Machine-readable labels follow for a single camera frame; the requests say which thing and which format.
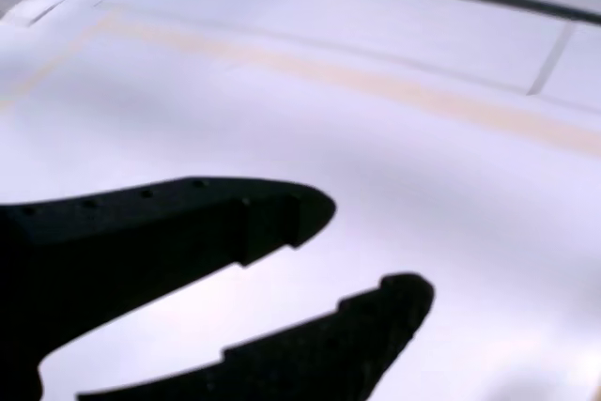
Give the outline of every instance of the black plastic piece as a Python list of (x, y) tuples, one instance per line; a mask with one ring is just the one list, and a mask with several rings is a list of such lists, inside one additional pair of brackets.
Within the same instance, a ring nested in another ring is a hole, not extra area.
[(233, 178), (0, 206), (0, 399), (38, 401), (48, 353), (215, 270), (300, 246), (334, 211), (310, 187)]
[(421, 276), (387, 276), (334, 314), (226, 350), (222, 363), (79, 401), (364, 401), (433, 299)]

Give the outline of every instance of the beige stripe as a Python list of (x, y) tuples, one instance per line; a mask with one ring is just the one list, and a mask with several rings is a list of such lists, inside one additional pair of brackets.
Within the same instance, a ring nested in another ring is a hole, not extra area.
[(31, 76), (14, 86), (10, 90), (8, 96), (0, 100), (0, 109), (8, 108), (15, 102), (16, 99), (31, 92), (37, 85), (39, 85), (41, 81), (48, 77), (58, 67), (80, 52), (91, 39), (93, 39), (98, 33), (100, 33), (102, 29), (107, 27), (111, 21), (116, 18), (117, 14), (118, 10), (116, 8), (108, 11), (98, 22), (86, 28), (82, 33), (70, 41), (65, 49), (51, 58), (48, 63), (36, 70)]
[(377, 74), (293, 54), (231, 44), (140, 23), (112, 22), (106, 31), (177, 48), (182, 52), (213, 54), (312, 82), (337, 85), (371, 96), (398, 101), (434, 115), (466, 121), (489, 130), (518, 135), (553, 147), (601, 157), (601, 133), (588, 131), (549, 117), (478, 99), (459, 96), (396, 77)]

